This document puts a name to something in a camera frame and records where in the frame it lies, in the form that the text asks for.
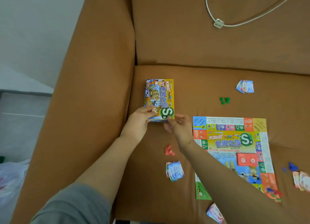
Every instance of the board game box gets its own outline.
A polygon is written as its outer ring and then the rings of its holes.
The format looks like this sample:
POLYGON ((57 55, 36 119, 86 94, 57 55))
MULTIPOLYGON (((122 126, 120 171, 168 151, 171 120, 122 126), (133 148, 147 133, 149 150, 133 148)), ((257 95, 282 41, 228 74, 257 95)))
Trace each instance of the board game box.
POLYGON ((145 84, 144 106, 155 106, 156 115, 151 121, 167 121, 174 118, 174 85, 173 79, 148 79, 145 84))
MULTIPOLYGON (((193 117, 195 142, 223 165, 272 199, 267 188, 277 190, 268 144, 266 119, 236 117, 193 117)), ((195 174, 196 198, 210 195, 195 174)))

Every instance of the white cable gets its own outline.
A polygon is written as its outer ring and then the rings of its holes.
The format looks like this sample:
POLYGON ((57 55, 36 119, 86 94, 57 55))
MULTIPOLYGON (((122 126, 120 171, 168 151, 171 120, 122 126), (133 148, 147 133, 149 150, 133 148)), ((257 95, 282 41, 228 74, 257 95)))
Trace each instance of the white cable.
MULTIPOLYGON (((210 17, 212 18, 212 20, 213 20, 214 22, 216 22, 216 19, 212 16, 211 11, 210 11, 210 9, 209 9, 208 1, 207 1, 207 0, 205 0, 205 1, 206 1, 206 7, 207 7, 207 10, 208 10, 208 13, 209 13, 210 17)), ((267 11, 266 13, 263 13, 262 15, 257 16, 257 17, 255 17, 255 18, 253 18, 253 19, 251 19, 251 20, 248 20, 248 21, 245 21, 245 22, 239 23, 239 24, 234 24, 234 25, 226 25, 226 24, 223 24, 223 26, 224 26, 224 27, 237 27, 237 26, 240 26, 240 25, 243 25, 243 24, 247 24, 247 23, 249 23, 249 22, 252 22, 252 21, 254 21, 254 20, 256 20, 256 19, 259 19, 259 18, 263 17, 264 15, 269 14, 271 11, 274 11, 275 9, 277 9, 279 6, 281 6, 282 4, 284 4, 284 3, 287 2, 287 1, 288 1, 288 0, 284 0, 282 3, 280 3, 280 4, 277 5, 276 7, 270 9, 270 10, 267 11)))

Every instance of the sofa armrest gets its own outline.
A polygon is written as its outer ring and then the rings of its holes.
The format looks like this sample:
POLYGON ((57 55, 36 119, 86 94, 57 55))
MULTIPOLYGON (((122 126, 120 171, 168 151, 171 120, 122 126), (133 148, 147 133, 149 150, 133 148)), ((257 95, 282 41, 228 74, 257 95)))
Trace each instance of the sofa armrest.
POLYGON ((85 0, 11 223, 29 223, 118 137, 134 66, 131 0, 85 0))

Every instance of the sofa cushion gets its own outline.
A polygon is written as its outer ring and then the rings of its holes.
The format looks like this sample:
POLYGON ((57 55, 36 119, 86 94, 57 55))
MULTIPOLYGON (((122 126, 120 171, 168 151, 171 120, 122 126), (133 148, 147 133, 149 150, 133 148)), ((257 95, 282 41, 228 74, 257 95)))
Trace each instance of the sofa cushion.
MULTIPOLYGON (((174 79, 177 113, 191 117, 266 118, 278 188, 285 194, 283 206, 291 206, 296 214, 301 213, 301 217, 310 221, 307 211, 310 193, 295 188, 291 173, 281 169, 291 161, 310 173, 307 94, 310 77, 245 70, 136 66, 130 113, 143 105, 145 79, 149 78, 174 79), (253 80, 255 93, 238 92, 235 86, 240 79, 253 80), (230 104, 221 105, 220 97, 230 97, 230 104)), ((149 123, 145 137, 126 166, 115 202, 116 218, 153 223, 205 223, 210 203, 196 199, 194 171, 178 150, 174 137, 164 130, 162 123, 149 123), (176 153, 173 157, 164 153, 168 144, 176 153), (172 160, 181 161, 185 174, 176 182, 165 176, 165 163, 172 160)))
POLYGON ((134 67, 129 1, 85 0, 12 224, 29 223, 119 136, 134 67))
MULTIPOLYGON (((279 0, 208 0, 213 16, 244 21, 279 0)), ((224 67, 310 74, 310 5, 289 0, 248 24, 213 25, 205 0, 132 0, 139 65, 224 67)))

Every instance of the forearm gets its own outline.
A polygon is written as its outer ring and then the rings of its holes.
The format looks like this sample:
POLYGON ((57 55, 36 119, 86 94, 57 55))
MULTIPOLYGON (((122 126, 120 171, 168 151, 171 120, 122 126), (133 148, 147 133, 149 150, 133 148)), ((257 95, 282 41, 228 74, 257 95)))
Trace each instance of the forearm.
POLYGON ((136 147, 131 139, 117 138, 110 148, 76 181, 89 185, 114 202, 126 163, 136 147))
POLYGON ((219 207, 227 223, 294 223, 284 209, 264 193, 221 164, 196 143, 184 155, 219 207))

